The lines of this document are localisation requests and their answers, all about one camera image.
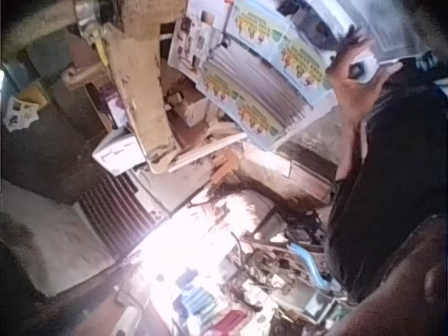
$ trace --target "wire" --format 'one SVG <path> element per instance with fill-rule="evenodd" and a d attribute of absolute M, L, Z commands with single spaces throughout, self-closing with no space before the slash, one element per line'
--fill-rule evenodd
<path fill-rule="evenodd" d="M 233 233 L 233 231 L 230 231 L 230 234 L 232 235 L 232 237 L 235 238 L 235 240 L 237 241 L 237 245 L 238 245 L 238 256 L 239 256 L 239 266 L 243 267 L 244 265 L 244 255 L 243 255 L 243 248 L 241 247 L 241 242 L 239 241 L 239 238 L 236 236 L 235 233 Z"/>

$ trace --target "hand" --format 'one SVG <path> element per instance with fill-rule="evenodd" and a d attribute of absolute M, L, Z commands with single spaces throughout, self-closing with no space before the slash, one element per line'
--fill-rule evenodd
<path fill-rule="evenodd" d="M 358 125 L 372 110 L 383 84 L 399 71 L 403 64 L 398 62 L 381 66 L 369 83 L 362 84 L 349 78 L 349 67 L 356 56 L 368 49 L 372 41 L 362 29 L 350 27 L 339 51 L 327 69 L 329 80 L 335 91 L 345 123 Z"/>

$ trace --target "blue hose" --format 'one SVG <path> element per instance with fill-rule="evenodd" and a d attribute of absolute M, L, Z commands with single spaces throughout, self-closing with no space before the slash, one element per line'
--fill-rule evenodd
<path fill-rule="evenodd" d="M 319 270 L 317 269 L 316 263 L 314 262 L 313 257 L 311 256 L 311 254 L 309 254 L 307 250 L 293 243 L 288 246 L 288 249 L 294 252 L 294 254 L 297 257 L 302 259 L 307 264 L 311 280 L 317 287 L 326 290 L 331 289 L 332 287 L 331 283 L 324 280 L 322 276 L 319 274 Z"/>

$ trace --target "dark clothing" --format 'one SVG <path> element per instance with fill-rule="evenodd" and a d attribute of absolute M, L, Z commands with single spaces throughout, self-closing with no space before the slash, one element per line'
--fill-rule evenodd
<path fill-rule="evenodd" d="M 394 95 L 367 134 L 367 157 L 340 184 L 325 243 L 330 271 L 357 302 L 410 233 L 446 213 L 447 97 L 436 87 Z"/>

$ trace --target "vent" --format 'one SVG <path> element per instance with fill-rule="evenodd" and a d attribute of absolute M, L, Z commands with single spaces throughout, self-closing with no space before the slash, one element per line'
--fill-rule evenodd
<path fill-rule="evenodd" d="M 91 226 L 114 258 L 125 257 L 167 217 L 138 200 L 139 189 L 126 174 L 107 174 L 85 192 L 79 204 Z"/>

